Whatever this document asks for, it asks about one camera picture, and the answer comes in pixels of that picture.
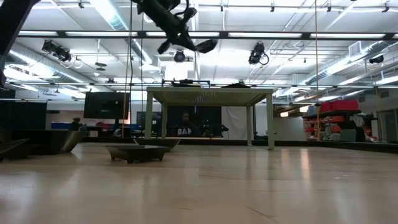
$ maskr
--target desk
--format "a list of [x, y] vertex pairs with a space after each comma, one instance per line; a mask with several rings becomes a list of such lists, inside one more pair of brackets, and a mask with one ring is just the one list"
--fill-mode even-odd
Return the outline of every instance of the desk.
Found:
[[[145, 139], [150, 139], [152, 132], [152, 107], [155, 98], [163, 106], [162, 139], [166, 137], [168, 106], [244, 106], [246, 107], [248, 146], [251, 146], [253, 140], [251, 107], [263, 99], [267, 99], [268, 133], [274, 133], [273, 92], [273, 89], [250, 88], [147, 87]], [[268, 149], [274, 148], [274, 135], [270, 134]]]

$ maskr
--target wooden floor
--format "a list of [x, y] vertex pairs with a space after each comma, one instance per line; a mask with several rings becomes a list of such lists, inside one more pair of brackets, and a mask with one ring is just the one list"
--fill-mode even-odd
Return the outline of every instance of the wooden floor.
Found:
[[0, 223], [398, 223], [398, 156], [178, 146], [111, 161], [105, 144], [0, 164]]

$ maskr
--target ceiling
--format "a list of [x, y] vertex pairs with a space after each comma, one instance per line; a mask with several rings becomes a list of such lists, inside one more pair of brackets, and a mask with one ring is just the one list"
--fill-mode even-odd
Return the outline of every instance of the ceiling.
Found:
[[[119, 8], [122, 19], [130, 20], [129, 0], [110, 0]], [[78, 7], [79, 0], [51, 0], [41, 1], [29, 14], [22, 30], [111, 30], [111, 26], [103, 16], [90, 4], [83, 1], [84, 9]], [[261, 31], [261, 32], [397, 32], [398, 0], [388, 2], [390, 10], [385, 8], [382, 0], [318, 0], [317, 20], [315, 20], [314, 0], [223, 0], [224, 11], [220, 10], [220, 1], [191, 0], [196, 4], [198, 15], [189, 22], [190, 30], [199, 31]], [[331, 12], [326, 12], [328, 2]], [[136, 7], [132, 9], [133, 30], [159, 30], [153, 22], [143, 20], [137, 14]], [[42, 57], [53, 60], [55, 57], [46, 55], [42, 51], [43, 38], [18, 38], [16, 43], [34, 51]], [[131, 74], [133, 82], [140, 82], [141, 77], [146, 83], [160, 82], [162, 73], [168, 66], [175, 64], [172, 57], [176, 50], [183, 50], [179, 46], [172, 46], [166, 53], [159, 55], [158, 46], [164, 39], [138, 39], [142, 49], [151, 57], [160, 59], [160, 67], [144, 67], [141, 69], [140, 61], [127, 66], [128, 45], [122, 39], [101, 39], [98, 53], [98, 40], [96, 39], [53, 39], [53, 41], [77, 56], [82, 62], [81, 68], [71, 66], [69, 70], [83, 75], [94, 82], [105, 82], [109, 78], [124, 83], [127, 74], [129, 82]], [[291, 40], [262, 40], [270, 58], [268, 65], [260, 67], [249, 65], [248, 58], [251, 50], [258, 40], [220, 40], [216, 49], [198, 55], [198, 77], [201, 80], [210, 80], [212, 83], [230, 84], [244, 80], [247, 84], [299, 84], [306, 75], [322, 68], [334, 59], [347, 54], [348, 47], [355, 43], [349, 41], [318, 41], [312, 40], [297, 42]], [[194, 52], [184, 50], [191, 58]], [[106, 63], [106, 71], [99, 72], [96, 62]], [[364, 64], [358, 63], [354, 67], [338, 72], [331, 77], [323, 79], [320, 85], [337, 85], [341, 80], [355, 77], [364, 72]], [[194, 60], [180, 64], [178, 69], [187, 70], [188, 78], [195, 79]], [[124, 89], [110, 87], [112, 90]]]

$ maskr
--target table leg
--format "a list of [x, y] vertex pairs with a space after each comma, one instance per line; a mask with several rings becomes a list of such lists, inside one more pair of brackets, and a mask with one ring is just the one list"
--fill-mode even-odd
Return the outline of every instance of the table leg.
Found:
[[150, 139], [152, 134], [152, 103], [154, 101], [154, 93], [148, 92], [147, 109], [145, 112], [145, 139]]
[[274, 134], [274, 106], [272, 104], [272, 94], [267, 94], [267, 123], [268, 123], [268, 150], [274, 150], [275, 134]]
[[167, 104], [163, 104], [163, 112], [162, 112], [162, 139], [166, 138], [166, 130], [167, 130]]
[[248, 136], [248, 146], [252, 146], [251, 139], [252, 139], [252, 125], [251, 125], [251, 106], [246, 107], [246, 132]]

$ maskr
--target dark shirt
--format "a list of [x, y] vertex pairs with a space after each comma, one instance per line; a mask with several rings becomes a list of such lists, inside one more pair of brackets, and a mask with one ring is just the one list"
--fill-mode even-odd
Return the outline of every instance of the dark shirt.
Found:
[[175, 129], [175, 136], [178, 137], [200, 137], [200, 131], [193, 123], [179, 124]]
[[80, 128], [80, 123], [74, 121], [74, 122], [72, 122], [72, 123], [70, 124], [69, 131], [79, 131], [79, 128]]

